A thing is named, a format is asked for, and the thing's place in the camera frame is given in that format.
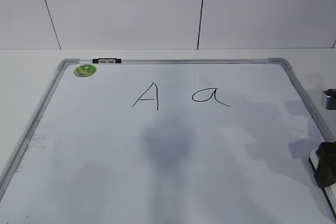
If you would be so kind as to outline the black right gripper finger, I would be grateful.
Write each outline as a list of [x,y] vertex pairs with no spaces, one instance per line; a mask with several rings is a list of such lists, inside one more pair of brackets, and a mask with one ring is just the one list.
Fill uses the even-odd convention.
[[335,142],[323,142],[316,150],[318,166],[314,178],[319,188],[335,184]]

